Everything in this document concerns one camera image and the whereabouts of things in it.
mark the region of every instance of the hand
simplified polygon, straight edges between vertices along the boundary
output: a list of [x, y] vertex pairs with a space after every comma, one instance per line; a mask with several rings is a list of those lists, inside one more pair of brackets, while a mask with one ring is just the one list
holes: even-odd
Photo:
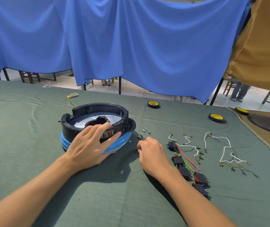
[[63, 155], [63, 157], [71, 161], [75, 173], [82, 169], [100, 164], [106, 157], [116, 152], [113, 151], [103, 154], [103, 152], [120, 137], [121, 132], [117, 132], [103, 143], [99, 141], [103, 132], [111, 126], [109, 122], [103, 125], [88, 126], [75, 137], [68, 150]]
[[162, 145], [157, 140], [147, 137], [138, 142], [137, 149], [142, 168], [157, 180], [166, 170], [173, 168]]

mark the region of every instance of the jeans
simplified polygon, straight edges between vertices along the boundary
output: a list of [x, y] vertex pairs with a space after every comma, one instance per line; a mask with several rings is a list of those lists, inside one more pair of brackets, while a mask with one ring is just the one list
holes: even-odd
[[231, 94], [231, 98], [236, 99], [236, 97], [237, 97], [238, 99], [243, 99], [251, 86], [243, 84], [240, 81], [236, 81], [236, 80], [232, 80], [232, 81], [236, 84], [236, 86], [233, 90], [233, 93]]

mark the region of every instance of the table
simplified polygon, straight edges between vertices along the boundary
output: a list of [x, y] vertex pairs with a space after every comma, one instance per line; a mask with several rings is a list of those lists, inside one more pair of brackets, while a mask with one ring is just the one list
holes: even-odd
[[[72, 92], [80, 96], [67, 98]], [[158, 100], [161, 108], [152, 109], [149, 100], [0, 81], [0, 200], [64, 153], [58, 122], [63, 114], [82, 104], [111, 102], [129, 110], [137, 132], [148, 128], [163, 146], [170, 133], [179, 143], [184, 142], [183, 133], [193, 136], [192, 144], [202, 149], [206, 132], [229, 138], [238, 157], [252, 166], [235, 171], [228, 165], [220, 167], [224, 144], [208, 138], [208, 153], [199, 168], [211, 183], [211, 202], [238, 226], [270, 226], [270, 149], [224, 107]], [[228, 123], [212, 122], [207, 118], [211, 112]], [[144, 174], [136, 137], [134, 132], [116, 154], [70, 178], [34, 226], [184, 226], [170, 197]], [[195, 161], [194, 151], [183, 150]], [[173, 153], [165, 151], [171, 158]]]

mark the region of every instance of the tiled floor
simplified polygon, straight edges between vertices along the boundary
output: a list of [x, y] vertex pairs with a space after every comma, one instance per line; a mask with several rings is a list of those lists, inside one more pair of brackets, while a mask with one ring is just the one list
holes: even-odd
[[[19, 81], [21, 82], [20, 76], [18, 71], [7, 69], [8, 75], [11, 81]], [[69, 77], [70, 74], [69, 71], [57, 73], [57, 82], [50, 81], [49, 85], [54, 87], [64, 87], [64, 88], [71, 88], [71, 89], [81, 89], [76, 85], [74, 77]], [[52, 74], [41, 74], [41, 77], [46, 78], [53, 78]], [[1, 73], [1, 78], [5, 80], [4, 74]], [[49, 81], [48, 80], [42, 80], [41, 83], [37, 81], [37, 79], [34, 80], [35, 84], [40, 85], [46, 85]], [[261, 110], [261, 111], [269, 111], [270, 112], [270, 104], [265, 103], [264, 105], [261, 104], [263, 99], [265, 98], [266, 94], [268, 93], [267, 90], [259, 89], [256, 87], [251, 87], [251, 89], [248, 91], [247, 95], [245, 96], [242, 103], [240, 102], [233, 102], [230, 100], [231, 91], [229, 93], [229, 96], [225, 97], [223, 95], [224, 88], [226, 86], [226, 81], [223, 82], [219, 94], [217, 95], [217, 98], [214, 102], [214, 105], [217, 106], [223, 106], [223, 107], [242, 107], [245, 109], [251, 109], [251, 110]], [[113, 93], [118, 94], [118, 80], [114, 81], [114, 84], [112, 86], [102, 86], [100, 80], [94, 80], [94, 85], [88, 85], [87, 87], [88, 91], [97, 91], [97, 92], [105, 92], [105, 93]], [[167, 96], [167, 95], [161, 95], [157, 93], [149, 92], [141, 87], [138, 87], [137, 85], [122, 79], [121, 84], [121, 94], [122, 95], [130, 95], [130, 96], [138, 96], [138, 97], [146, 97], [146, 98], [152, 98], [152, 99], [166, 99], [166, 100], [174, 100], [173, 96]], [[190, 97], [184, 97], [183, 102], [188, 103], [200, 103], [200, 101], [196, 99], [191, 99]]]

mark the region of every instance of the left hand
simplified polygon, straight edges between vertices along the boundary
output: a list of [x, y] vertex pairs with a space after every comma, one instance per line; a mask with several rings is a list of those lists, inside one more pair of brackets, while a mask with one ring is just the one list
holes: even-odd
[[102, 125], [88, 126], [75, 137], [63, 155], [63, 157], [71, 161], [75, 172], [98, 165], [110, 154], [116, 152], [103, 154], [120, 137], [121, 132], [117, 132], [103, 143], [99, 141], [103, 132], [111, 126], [109, 122]]

